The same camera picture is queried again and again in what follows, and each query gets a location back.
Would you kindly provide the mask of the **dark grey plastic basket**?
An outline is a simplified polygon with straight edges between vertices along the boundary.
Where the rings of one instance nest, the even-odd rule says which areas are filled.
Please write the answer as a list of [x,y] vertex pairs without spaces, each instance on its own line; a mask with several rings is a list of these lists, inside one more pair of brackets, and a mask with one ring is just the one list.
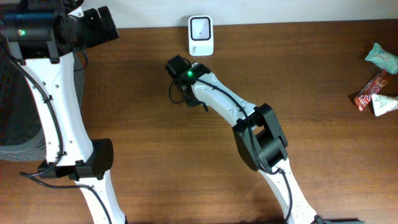
[[44,97],[1,52],[1,159],[7,161],[55,161],[63,142],[60,165],[86,161],[93,151],[81,117],[85,76],[76,53],[58,64],[46,58],[28,60],[25,69],[49,98],[53,119]]

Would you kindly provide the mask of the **white barcode scanner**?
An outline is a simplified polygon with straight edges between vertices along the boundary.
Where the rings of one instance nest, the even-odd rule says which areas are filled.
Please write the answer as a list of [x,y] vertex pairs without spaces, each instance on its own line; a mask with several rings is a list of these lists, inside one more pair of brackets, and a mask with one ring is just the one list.
[[214,52],[213,20],[197,15],[188,19],[189,54],[194,57],[210,56]]

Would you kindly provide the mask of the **brown chocolate bar wrapper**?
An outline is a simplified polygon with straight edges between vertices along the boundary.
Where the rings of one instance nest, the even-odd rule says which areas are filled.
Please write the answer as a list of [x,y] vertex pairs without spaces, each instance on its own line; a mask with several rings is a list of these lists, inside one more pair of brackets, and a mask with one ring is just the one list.
[[377,94],[389,83],[389,76],[385,70],[377,74],[354,98],[359,111],[363,111],[372,100],[372,94]]

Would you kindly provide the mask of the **teal wipes packet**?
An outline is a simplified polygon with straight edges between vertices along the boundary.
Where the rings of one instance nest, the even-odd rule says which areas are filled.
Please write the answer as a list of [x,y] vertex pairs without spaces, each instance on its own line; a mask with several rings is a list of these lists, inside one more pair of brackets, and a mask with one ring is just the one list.
[[374,43],[365,61],[372,62],[390,74],[397,75],[397,56],[385,51],[378,43]]

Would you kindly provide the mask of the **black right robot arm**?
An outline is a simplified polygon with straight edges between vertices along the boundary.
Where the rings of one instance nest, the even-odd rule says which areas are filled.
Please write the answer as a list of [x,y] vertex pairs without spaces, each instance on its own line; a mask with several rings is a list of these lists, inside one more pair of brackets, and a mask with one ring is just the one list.
[[213,108],[232,127],[239,155],[269,184],[284,214],[285,223],[323,223],[307,202],[293,175],[287,138],[275,111],[268,104],[257,106],[224,86],[202,63],[180,55],[165,69],[188,106]]

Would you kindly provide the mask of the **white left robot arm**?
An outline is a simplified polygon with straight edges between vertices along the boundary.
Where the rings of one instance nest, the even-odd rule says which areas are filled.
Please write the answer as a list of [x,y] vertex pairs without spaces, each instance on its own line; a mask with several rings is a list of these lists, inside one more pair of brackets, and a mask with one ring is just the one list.
[[95,223],[126,223],[111,181],[112,141],[88,137],[74,82],[75,54],[119,33],[106,6],[81,7],[81,1],[21,1],[4,15],[2,47],[29,84],[46,143],[45,160],[25,177],[46,185],[66,176]]

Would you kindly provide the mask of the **white bamboo conditioner tube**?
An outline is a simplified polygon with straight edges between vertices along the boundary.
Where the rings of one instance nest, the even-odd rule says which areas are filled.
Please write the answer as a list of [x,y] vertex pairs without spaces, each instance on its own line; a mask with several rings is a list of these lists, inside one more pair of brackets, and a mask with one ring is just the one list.
[[397,109],[397,97],[372,94],[374,115],[380,116]]

